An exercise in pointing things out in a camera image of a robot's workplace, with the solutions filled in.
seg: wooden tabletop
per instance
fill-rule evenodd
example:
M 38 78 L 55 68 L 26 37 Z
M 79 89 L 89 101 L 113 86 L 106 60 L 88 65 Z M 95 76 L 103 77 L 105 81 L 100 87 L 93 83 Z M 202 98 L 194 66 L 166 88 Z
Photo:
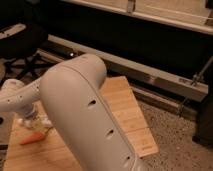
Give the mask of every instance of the wooden tabletop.
M 158 147 L 125 77 L 108 78 L 101 93 L 140 157 L 158 152 Z M 45 113 L 37 102 L 40 113 Z M 82 171 L 55 129 L 41 142 L 19 145 L 32 132 L 14 119 L 4 171 Z

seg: speckled floor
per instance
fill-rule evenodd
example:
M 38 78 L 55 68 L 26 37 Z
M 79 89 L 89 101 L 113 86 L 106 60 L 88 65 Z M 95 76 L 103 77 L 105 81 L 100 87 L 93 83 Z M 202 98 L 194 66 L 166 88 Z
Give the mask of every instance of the speckled floor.
M 150 171 L 208 171 L 213 170 L 213 149 L 194 143 L 191 139 L 195 123 L 177 115 L 138 101 L 159 147 L 159 153 L 143 158 Z M 9 139 L 12 115 L 0 113 L 0 145 Z M 1 162 L 5 151 L 0 150 Z

